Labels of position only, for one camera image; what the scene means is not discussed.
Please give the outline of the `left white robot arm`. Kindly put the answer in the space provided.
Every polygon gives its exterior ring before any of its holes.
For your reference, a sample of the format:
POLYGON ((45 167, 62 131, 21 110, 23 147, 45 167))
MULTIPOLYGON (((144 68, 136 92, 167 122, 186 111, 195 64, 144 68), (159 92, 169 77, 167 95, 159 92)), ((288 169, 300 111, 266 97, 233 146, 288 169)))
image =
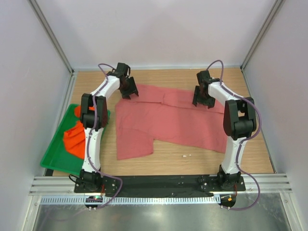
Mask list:
POLYGON ((139 95, 133 77, 108 73, 103 83, 81 97, 80 122, 85 134, 85 157, 76 185, 88 192, 98 192, 102 185, 100 164, 101 138, 108 122, 107 100, 119 90, 123 99, 139 95))

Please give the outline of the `pink t shirt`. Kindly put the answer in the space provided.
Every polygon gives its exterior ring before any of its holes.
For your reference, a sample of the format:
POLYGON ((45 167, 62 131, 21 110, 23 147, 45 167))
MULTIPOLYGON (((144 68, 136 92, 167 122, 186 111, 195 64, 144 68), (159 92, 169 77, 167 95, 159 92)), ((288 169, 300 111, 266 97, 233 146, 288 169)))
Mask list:
POLYGON ((193 91, 138 85, 139 95, 115 106, 117 159, 150 155, 154 141, 226 151, 224 107, 194 106, 193 91))

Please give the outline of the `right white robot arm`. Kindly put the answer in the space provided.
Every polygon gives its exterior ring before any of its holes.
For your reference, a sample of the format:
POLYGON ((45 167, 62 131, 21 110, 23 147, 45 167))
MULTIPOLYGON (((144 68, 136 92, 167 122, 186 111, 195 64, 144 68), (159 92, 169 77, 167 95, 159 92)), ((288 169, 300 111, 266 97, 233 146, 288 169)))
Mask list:
POLYGON ((241 160, 247 141, 257 128, 256 109, 252 98, 240 96, 217 79, 201 82, 195 87, 193 105, 206 105, 209 109, 219 101, 224 105, 223 130, 227 135, 225 157, 217 173, 217 185, 231 191, 240 182, 241 160))

